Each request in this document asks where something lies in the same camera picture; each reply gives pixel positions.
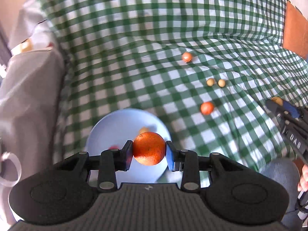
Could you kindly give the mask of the person's right hand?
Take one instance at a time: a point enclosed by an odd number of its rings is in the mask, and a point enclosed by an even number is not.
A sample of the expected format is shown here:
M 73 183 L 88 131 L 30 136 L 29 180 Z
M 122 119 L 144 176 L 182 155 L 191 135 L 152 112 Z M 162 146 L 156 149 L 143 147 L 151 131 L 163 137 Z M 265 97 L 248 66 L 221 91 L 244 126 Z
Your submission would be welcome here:
M 302 167 L 302 175 L 298 183 L 298 191 L 307 191 L 308 190 L 308 166 L 304 165 Z

